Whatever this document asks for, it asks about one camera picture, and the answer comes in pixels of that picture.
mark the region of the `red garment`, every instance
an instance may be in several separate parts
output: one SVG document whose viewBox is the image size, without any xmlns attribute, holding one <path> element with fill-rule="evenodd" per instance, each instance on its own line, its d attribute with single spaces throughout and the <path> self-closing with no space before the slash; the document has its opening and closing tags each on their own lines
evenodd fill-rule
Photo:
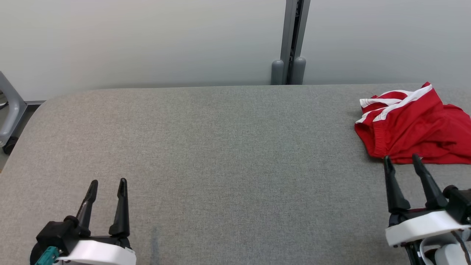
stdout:
<svg viewBox="0 0 471 265">
<path fill-rule="evenodd" d="M 430 83 L 410 92 L 396 90 L 360 99 L 355 131 L 372 157 L 411 164 L 414 153 L 432 164 L 471 164 L 471 118 L 443 105 Z"/>
</svg>

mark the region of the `black wheel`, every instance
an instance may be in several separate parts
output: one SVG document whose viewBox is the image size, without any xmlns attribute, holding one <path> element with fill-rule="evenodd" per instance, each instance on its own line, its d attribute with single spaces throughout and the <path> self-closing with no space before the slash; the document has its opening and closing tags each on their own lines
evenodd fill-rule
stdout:
<svg viewBox="0 0 471 265">
<path fill-rule="evenodd" d="M 11 154 L 11 151 L 13 151 L 17 141 L 18 137 L 10 137 L 10 139 L 7 141 L 7 144 L 2 147 L 3 152 L 7 155 Z"/>
</svg>

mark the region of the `white partition panel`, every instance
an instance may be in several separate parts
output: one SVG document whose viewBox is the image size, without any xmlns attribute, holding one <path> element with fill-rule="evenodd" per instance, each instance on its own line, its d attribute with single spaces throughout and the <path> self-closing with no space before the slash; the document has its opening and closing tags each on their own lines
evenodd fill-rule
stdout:
<svg viewBox="0 0 471 265">
<path fill-rule="evenodd" d="M 465 83 L 469 0 L 311 0 L 304 84 Z"/>
<path fill-rule="evenodd" d="M 285 0 L 3 0 L 0 71 L 24 100 L 97 88 L 262 85 Z"/>
</svg>

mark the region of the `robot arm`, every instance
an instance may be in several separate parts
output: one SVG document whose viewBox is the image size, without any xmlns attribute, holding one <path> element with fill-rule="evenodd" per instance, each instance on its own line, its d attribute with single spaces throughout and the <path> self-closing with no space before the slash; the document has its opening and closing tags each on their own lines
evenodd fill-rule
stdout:
<svg viewBox="0 0 471 265">
<path fill-rule="evenodd" d="M 38 234 L 38 243 L 31 251 L 31 265 L 135 265 L 136 254 L 128 236 L 129 208 L 126 179 L 121 178 L 118 206 L 110 236 L 91 236 L 91 210 L 97 197 L 98 181 L 91 182 L 77 216 L 67 216 L 63 222 L 49 222 Z"/>
<path fill-rule="evenodd" d="M 417 155 L 413 161 L 427 199 L 425 208 L 411 209 L 395 178 L 390 158 L 384 159 L 391 213 L 386 229 L 388 244 L 404 247 L 411 265 L 471 265 L 464 244 L 471 233 L 471 191 L 448 186 L 442 193 Z"/>
</svg>

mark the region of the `teal connector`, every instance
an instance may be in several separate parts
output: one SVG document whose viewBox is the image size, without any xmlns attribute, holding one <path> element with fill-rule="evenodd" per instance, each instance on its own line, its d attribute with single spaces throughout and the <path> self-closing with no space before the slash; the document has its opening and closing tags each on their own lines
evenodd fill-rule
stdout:
<svg viewBox="0 0 471 265">
<path fill-rule="evenodd" d="M 48 247 L 34 265 L 52 265 L 57 257 L 59 257 L 59 249 Z"/>
</svg>

